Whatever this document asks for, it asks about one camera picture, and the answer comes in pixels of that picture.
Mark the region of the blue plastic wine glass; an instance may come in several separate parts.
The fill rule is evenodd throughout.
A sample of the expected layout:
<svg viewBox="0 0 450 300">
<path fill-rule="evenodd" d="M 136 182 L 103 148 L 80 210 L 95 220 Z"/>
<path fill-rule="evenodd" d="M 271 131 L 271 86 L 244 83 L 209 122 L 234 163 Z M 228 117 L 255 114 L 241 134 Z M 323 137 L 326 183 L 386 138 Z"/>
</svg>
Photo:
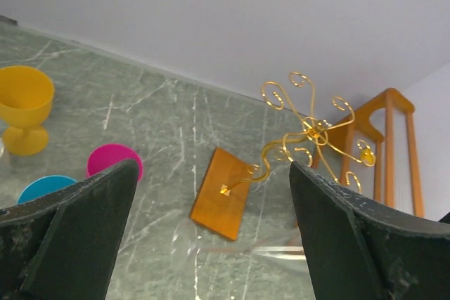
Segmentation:
<svg viewBox="0 0 450 300">
<path fill-rule="evenodd" d="M 37 198 L 43 197 L 47 194 L 54 193 L 60 189 L 66 188 L 77 180 L 69 176 L 51 175 L 41 177 L 30 183 L 21 193 L 17 204 L 23 204 Z"/>
</svg>

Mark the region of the clear wine glass back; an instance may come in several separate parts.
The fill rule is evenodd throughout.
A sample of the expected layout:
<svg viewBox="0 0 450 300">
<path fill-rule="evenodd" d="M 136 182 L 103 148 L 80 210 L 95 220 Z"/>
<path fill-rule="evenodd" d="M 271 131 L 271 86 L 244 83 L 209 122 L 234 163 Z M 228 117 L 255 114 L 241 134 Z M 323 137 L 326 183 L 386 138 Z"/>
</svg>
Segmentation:
<svg viewBox="0 0 450 300">
<path fill-rule="evenodd" d="M 278 229 L 269 236 L 251 243 L 212 246 L 201 242 L 197 235 L 197 226 L 190 220 L 181 221 L 174 230 L 171 239 L 170 260 L 177 270 L 184 269 L 189 261 L 199 254 L 231 254 L 251 256 L 293 273 L 308 270 L 306 254 L 298 228 Z"/>
</svg>

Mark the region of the pink plastic wine glass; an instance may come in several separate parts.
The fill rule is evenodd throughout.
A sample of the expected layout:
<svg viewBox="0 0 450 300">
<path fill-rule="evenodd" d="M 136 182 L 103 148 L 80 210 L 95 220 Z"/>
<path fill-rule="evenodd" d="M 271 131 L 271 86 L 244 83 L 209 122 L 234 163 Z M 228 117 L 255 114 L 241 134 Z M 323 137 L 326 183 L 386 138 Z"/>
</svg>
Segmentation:
<svg viewBox="0 0 450 300">
<path fill-rule="evenodd" d="M 86 161 L 85 177 L 88 178 L 124 159 L 134 159 L 139 166 L 140 181 L 143 177 L 143 162 L 139 154 L 130 147 L 119 143 L 107 143 L 91 152 Z"/>
</svg>

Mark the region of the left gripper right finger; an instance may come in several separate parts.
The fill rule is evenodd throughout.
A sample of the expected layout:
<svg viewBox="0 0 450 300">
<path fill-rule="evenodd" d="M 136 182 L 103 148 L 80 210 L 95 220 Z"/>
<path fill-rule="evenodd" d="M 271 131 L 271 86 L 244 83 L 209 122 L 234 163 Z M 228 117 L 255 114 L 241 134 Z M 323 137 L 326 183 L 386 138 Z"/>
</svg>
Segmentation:
<svg viewBox="0 0 450 300">
<path fill-rule="evenodd" d="M 448 299 L 449 217 L 413 216 L 292 162 L 290 190 L 316 299 Z"/>
</svg>

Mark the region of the yellow plastic wine glass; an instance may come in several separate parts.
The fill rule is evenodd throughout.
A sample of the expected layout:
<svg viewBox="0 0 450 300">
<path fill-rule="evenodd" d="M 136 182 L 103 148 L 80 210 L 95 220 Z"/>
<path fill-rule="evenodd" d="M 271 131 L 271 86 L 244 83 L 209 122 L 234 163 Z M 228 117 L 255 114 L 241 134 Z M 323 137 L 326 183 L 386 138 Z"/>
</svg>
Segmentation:
<svg viewBox="0 0 450 300">
<path fill-rule="evenodd" d="M 48 145 L 49 133 L 42 124 L 50 115 L 54 93 L 50 77 L 36 68 L 1 69 L 1 120 L 7 125 L 2 139 L 10 153 L 35 155 Z"/>
</svg>

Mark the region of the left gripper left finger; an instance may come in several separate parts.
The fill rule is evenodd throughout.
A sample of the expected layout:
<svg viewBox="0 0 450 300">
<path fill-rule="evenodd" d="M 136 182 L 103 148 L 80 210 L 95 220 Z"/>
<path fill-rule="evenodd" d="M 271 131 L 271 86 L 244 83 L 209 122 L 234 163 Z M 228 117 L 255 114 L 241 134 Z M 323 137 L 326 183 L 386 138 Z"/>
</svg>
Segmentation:
<svg viewBox="0 0 450 300">
<path fill-rule="evenodd" d="M 126 159 L 1 210 L 2 299 L 105 299 L 136 192 Z"/>
</svg>

